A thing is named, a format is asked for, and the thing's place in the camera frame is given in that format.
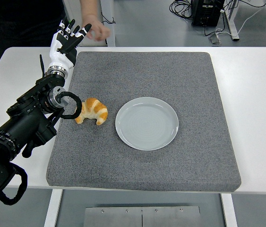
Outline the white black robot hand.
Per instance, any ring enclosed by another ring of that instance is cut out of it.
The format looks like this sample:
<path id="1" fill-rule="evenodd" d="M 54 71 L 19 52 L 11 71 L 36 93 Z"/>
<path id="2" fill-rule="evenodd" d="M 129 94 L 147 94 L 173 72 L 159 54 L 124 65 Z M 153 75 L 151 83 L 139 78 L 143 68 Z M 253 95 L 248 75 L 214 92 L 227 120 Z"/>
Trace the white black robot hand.
<path id="1" fill-rule="evenodd" d="M 86 37 L 92 25 L 73 28 L 75 20 L 65 17 L 60 21 L 57 32 L 53 35 L 50 47 L 50 67 L 61 66 L 71 69 L 76 64 L 77 46 Z"/>

